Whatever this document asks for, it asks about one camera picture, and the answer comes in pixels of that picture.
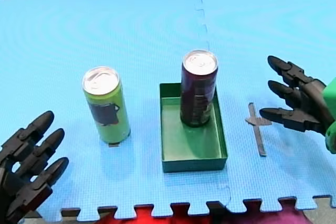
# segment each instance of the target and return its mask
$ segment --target red object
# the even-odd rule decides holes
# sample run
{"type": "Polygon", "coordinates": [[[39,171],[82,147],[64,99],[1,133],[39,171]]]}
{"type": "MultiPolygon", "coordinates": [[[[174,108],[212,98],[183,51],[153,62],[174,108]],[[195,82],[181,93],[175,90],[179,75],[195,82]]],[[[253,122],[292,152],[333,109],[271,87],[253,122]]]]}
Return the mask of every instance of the red object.
{"type": "Polygon", "coordinates": [[[172,217],[152,217],[153,207],[135,208],[136,219],[116,220],[113,215],[108,215],[97,221],[96,224],[210,224],[210,216],[188,216],[188,206],[172,206],[174,215],[172,217]]]}

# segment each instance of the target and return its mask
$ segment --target yellow-green can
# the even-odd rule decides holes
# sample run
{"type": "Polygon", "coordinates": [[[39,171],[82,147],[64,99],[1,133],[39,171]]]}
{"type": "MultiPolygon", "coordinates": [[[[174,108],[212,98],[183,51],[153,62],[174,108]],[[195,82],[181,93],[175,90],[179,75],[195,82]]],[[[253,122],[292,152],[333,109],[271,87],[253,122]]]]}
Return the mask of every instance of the yellow-green can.
{"type": "Polygon", "coordinates": [[[100,138],[109,144],[123,141],[131,133],[118,73],[109,67],[87,71],[82,88],[100,138]]]}

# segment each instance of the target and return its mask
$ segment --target can lid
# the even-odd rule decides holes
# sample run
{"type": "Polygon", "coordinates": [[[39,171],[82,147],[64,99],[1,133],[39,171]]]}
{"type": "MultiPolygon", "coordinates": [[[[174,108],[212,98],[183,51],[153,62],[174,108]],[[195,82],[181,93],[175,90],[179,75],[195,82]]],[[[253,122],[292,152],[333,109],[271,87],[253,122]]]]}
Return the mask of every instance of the can lid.
{"type": "Polygon", "coordinates": [[[194,50],[184,57],[183,66],[190,73],[204,76],[213,73],[218,68],[218,61],[211,52],[194,50]]]}
{"type": "Polygon", "coordinates": [[[109,67],[96,67],[87,71],[82,80],[89,94],[103,95],[112,92],[119,84],[118,73],[109,67]]]}

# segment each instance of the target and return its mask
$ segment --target dark red can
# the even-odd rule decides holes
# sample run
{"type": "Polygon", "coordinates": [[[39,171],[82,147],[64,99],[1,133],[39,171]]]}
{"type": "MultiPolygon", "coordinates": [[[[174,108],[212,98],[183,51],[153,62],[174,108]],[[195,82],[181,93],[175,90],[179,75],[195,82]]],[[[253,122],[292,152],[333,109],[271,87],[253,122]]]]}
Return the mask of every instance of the dark red can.
{"type": "Polygon", "coordinates": [[[198,127],[209,121],[217,72],[218,61],[211,52],[195,50],[184,57],[180,116],[186,125],[198,127]]]}

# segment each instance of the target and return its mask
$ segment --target aluminum can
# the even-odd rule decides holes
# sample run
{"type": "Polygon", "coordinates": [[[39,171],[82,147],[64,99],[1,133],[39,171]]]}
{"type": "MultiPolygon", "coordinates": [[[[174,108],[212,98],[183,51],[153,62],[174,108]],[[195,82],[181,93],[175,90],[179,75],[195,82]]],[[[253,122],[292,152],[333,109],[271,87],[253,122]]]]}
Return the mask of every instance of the aluminum can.
{"type": "Polygon", "coordinates": [[[118,73],[109,67],[87,71],[82,88],[100,138],[116,144],[131,132],[118,73]]]}
{"type": "Polygon", "coordinates": [[[181,121],[198,127],[209,121],[213,107],[218,61],[205,50],[194,50],[182,62],[181,121]]]}

